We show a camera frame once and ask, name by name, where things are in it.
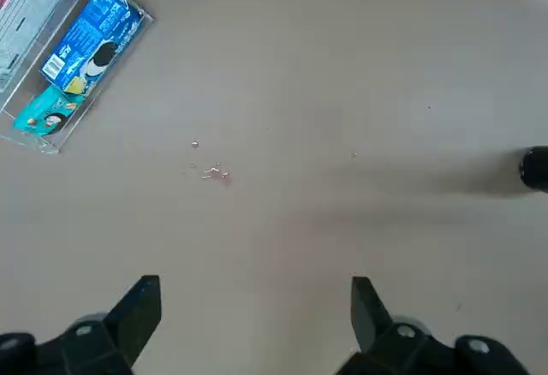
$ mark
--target beige table surface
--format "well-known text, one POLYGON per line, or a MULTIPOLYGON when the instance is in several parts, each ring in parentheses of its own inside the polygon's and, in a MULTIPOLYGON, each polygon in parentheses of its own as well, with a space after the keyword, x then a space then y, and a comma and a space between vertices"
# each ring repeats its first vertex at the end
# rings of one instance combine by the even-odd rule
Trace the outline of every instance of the beige table surface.
POLYGON ((138 374, 330 375, 359 274, 546 372, 548 196, 515 165, 548 143, 548 0, 136 1, 158 22, 63 154, 0 143, 1 330, 157 273, 138 374))

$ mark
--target transparent case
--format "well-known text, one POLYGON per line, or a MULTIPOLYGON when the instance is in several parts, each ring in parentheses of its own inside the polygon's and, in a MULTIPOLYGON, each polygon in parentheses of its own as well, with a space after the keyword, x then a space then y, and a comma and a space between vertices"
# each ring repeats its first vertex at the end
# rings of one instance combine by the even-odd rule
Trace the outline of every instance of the transparent case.
POLYGON ((138 9, 143 17, 140 28, 132 39, 129 47, 108 67, 99 83, 93 88, 84 103, 68 119, 63 128, 55 134, 39 136, 15 129, 14 120, 31 101, 40 95, 50 82, 40 73, 42 64, 50 55, 57 43, 63 38, 76 17, 89 0, 59 0, 33 42, 20 57, 13 77, 0 90, 0 138, 14 141, 22 146, 30 147, 44 153, 57 153, 72 134, 78 123, 97 101, 102 90, 108 86, 116 75, 120 63, 128 57, 140 38, 154 22, 154 19, 133 0, 128 2, 138 9))

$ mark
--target black cylinder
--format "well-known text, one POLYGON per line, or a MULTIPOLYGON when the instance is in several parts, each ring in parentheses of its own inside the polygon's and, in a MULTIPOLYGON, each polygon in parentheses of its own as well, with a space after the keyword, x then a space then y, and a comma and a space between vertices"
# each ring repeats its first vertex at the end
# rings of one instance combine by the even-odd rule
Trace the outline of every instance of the black cylinder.
POLYGON ((525 185, 548 193, 548 146, 535 146, 520 162, 520 176, 525 185))

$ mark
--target cookie package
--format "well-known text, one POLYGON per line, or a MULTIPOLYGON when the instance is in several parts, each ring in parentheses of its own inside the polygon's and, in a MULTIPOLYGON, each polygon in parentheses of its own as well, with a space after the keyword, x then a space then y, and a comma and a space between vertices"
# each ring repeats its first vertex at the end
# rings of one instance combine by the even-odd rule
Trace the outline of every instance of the cookie package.
POLYGON ((41 73, 65 93, 87 96, 128 46, 142 17, 128 0, 90 0, 41 73))

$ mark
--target black robotic claw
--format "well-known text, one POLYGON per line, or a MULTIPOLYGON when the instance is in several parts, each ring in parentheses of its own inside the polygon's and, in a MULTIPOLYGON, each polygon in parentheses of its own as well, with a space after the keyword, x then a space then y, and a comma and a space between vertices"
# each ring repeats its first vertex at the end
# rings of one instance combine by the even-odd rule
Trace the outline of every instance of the black robotic claw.
POLYGON ((352 326, 360 345, 337 375, 527 375, 500 342, 461 336, 450 348, 412 324, 394 322, 368 278, 352 281, 352 326))
POLYGON ((161 318, 160 278, 144 276, 105 318, 42 345, 30 334, 0 336, 0 374, 130 375, 161 318))

